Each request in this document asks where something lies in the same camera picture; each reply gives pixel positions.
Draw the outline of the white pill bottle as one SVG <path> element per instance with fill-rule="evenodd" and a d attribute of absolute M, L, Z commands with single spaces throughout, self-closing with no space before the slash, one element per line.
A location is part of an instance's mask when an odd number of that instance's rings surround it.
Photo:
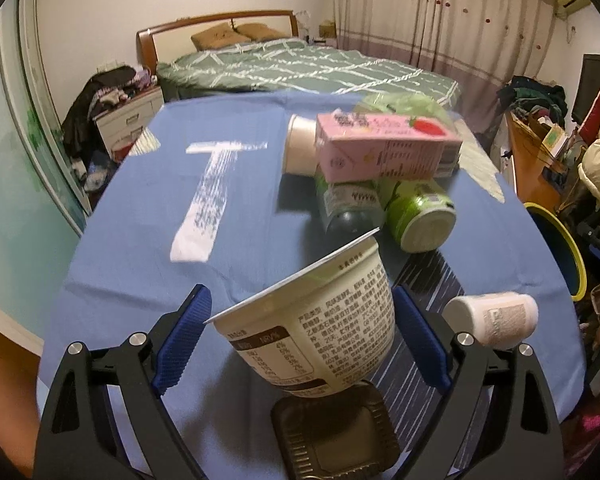
<path fill-rule="evenodd" d="M 530 337 L 538 326 L 536 301 L 519 292 L 497 292 L 451 299 L 442 311 L 455 333 L 470 333 L 483 346 L 507 350 Z"/>

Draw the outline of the white yogurt cup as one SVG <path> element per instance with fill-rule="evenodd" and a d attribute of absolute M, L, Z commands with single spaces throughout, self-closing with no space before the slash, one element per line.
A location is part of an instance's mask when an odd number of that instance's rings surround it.
<path fill-rule="evenodd" d="M 274 387 L 312 399 L 346 390 L 376 370 L 394 341 L 392 292 L 374 232 L 209 322 Z"/>

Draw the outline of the green lid jar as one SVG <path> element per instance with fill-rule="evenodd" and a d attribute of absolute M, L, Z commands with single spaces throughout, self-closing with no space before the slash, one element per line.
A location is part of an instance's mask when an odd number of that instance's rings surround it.
<path fill-rule="evenodd" d="M 408 254 L 439 249 L 454 229 L 455 205 L 434 180 L 383 178 L 378 195 L 388 231 Z"/>

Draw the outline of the green label bottle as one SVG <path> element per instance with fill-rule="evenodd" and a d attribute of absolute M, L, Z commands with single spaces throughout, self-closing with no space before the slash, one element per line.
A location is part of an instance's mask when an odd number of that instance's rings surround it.
<path fill-rule="evenodd" d="M 348 244 L 384 224 L 385 211 L 374 181 L 328 183 L 317 169 L 314 182 L 318 211 L 332 244 Z"/>

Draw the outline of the pink strawberry milk carton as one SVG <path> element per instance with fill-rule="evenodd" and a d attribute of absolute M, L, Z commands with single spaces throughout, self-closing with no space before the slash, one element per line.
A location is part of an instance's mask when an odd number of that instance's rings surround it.
<path fill-rule="evenodd" d="M 345 112 L 316 118 L 317 165 L 329 183 L 447 177 L 462 143 L 437 118 Z"/>

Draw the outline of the white paper cup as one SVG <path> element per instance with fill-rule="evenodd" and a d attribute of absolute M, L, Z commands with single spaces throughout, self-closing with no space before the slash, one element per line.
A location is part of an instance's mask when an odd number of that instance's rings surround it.
<path fill-rule="evenodd" d="M 283 173 L 313 177 L 316 173 L 316 120 L 292 115 L 283 154 Z"/>

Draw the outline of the green plastic bag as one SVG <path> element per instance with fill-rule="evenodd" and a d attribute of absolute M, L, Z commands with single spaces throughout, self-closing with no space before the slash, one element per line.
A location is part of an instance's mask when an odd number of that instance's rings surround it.
<path fill-rule="evenodd" d="M 449 128 L 453 125 L 446 109 L 430 96 L 421 93 L 370 94 L 358 102 L 354 110 L 364 114 L 396 114 L 434 118 Z"/>

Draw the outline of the yellow rimmed trash bin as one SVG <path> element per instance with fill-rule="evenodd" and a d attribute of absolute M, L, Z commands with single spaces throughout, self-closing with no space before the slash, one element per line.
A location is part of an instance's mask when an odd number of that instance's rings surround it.
<path fill-rule="evenodd" d="M 548 209 L 536 203 L 524 203 L 524 208 L 543 240 L 550 248 L 573 302 L 582 300 L 588 287 L 585 265 L 580 249 L 560 220 Z"/>

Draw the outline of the blue star tablecloth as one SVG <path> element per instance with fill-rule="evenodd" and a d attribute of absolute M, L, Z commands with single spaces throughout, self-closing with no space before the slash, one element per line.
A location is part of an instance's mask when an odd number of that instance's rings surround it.
<path fill-rule="evenodd" d="M 132 155 L 108 185 L 72 258 L 46 326 L 38 376 L 50 384 L 67 347 L 100 349 L 144 332 L 204 284 L 221 311 L 323 258 L 311 180 L 282 171 L 289 118 L 354 107 L 355 96 L 237 93 L 176 101 L 154 117 L 158 150 Z M 459 171 L 445 182 L 457 220 L 442 255 L 469 295 L 532 296 L 530 344 L 559 417 L 577 405 L 585 357 L 573 303 L 541 233 L 504 186 L 497 200 Z M 280 391 L 207 327 L 164 396 L 212 479 L 280 479 L 270 413 Z"/>

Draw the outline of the wooden low cabinet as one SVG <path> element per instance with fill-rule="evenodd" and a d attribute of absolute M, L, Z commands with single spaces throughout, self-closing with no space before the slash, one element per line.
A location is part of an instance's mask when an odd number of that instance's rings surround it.
<path fill-rule="evenodd" d="M 504 118 L 518 198 L 560 214 L 576 182 L 576 168 L 550 156 L 540 138 L 514 114 L 506 112 Z"/>

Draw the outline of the white nightstand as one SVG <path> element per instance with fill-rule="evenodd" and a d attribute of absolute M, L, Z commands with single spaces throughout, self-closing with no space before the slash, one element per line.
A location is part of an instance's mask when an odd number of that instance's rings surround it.
<path fill-rule="evenodd" d="M 159 86 L 152 86 L 114 110 L 94 119 L 108 155 L 121 160 L 163 106 Z"/>

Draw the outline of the clothes pile on cabinet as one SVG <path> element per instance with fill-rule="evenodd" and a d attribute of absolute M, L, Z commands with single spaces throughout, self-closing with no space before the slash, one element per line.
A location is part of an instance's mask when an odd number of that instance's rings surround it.
<path fill-rule="evenodd" d="M 561 125 L 565 122 L 568 112 L 566 92 L 559 84 L 550 86 L 526 76 L 513 76 L 496 95 L 500 112 L 520 108 L 529 114 L 540 106 L 548 111 L 553 122 Z"/>

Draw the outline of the green plaid duvet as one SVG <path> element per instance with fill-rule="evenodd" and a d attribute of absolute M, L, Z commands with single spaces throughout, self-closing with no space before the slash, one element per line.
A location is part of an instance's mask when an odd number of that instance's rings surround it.
<path fill-rule="evenodd" d="M 215 93 L 303 91 L 349 94 L 412 92 L 448 110 L 460 102 L 460 84 L 388 58 L 284 38 L 189 53 L 157 64 L 157 78 L 170 99 Z"/>

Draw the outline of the left brown pillow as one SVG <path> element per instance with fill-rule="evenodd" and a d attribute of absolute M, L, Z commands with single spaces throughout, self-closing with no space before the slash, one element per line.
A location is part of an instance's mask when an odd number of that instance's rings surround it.
<path fill-rule="evenodd" d="M 234 44 L 246 44 L 251 40 L 239 35 L 228 23 L 212 26 L 202 32 L 196 32 L 190 36 L 197 51 L 219 50 L 234 46 Z"/>

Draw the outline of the yellow box on far nightstand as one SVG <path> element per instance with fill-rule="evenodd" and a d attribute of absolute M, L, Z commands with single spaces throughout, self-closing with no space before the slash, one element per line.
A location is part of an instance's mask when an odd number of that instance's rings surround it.
<path fill-rule="evenodd" d="M 334 21 L 325 20 L 318 25 L 318 36 L 321 39 L 336 39 L 337 29 Z"/>

